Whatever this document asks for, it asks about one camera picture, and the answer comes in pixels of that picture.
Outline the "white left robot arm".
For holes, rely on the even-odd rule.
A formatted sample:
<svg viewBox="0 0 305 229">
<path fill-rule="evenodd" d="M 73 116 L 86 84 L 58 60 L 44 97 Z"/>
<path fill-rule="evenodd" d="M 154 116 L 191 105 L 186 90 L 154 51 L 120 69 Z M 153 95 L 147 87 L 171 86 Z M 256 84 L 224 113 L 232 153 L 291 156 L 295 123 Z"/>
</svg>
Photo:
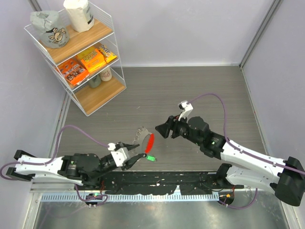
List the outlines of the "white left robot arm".
<svg viewBox="0 0 305 229">
<path fill-rule="evenodd" d="M 86 189 L 96 190 L 105 174 L 116 169 L 130 169 L 139 159 L 146 157 L 146 150 L 132 156 L 130 151 L 140 144 L 123 142 L 109 143 L 109 154 L 98 157 L 96 154 L 75 153 L 70 156 L 38 158 L 18 150 L 14 156 L 16 164 L 7 169 L 6 176 L 12 180 L 38 182 L 71 182 Z"/>
</svg>

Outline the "green tagged key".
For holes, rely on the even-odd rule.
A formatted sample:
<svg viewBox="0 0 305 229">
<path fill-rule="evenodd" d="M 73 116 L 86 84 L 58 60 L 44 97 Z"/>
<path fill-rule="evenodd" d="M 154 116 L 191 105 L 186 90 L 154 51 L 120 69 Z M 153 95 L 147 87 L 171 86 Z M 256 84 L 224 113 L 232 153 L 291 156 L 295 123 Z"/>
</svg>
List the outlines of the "green tagged key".
<svg viewBox="0 0 305 229">
<path fill-rule="evenodd" d="M 149 160 L 149 161 L 152 161 L 152 162 L 155 162 L 155 161 L 157 160 L 156 157 L 151 156 L 151 155 L 147 155 L 147 156 L 146 156 L 146 159 Z"/>
</svg>

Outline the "red handled crescent blade keychain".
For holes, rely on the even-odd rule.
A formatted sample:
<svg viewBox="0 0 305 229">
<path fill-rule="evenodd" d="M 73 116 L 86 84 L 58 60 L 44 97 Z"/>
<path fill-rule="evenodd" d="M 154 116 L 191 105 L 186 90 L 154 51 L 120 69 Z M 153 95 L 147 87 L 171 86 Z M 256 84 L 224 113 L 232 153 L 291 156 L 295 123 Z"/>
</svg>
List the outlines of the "red handled crescent blade keychain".
<svg viewBox="0 0 305 229">
<path fill-rule="evenodd" d="M 148 154 L 154 144 L 154 134 L 151 133 L 147 128 L 141 126 L 137 129 L 135 138 L 132 143 L 139 145 L 132 150 L 135 154 Z"/>
</svg>

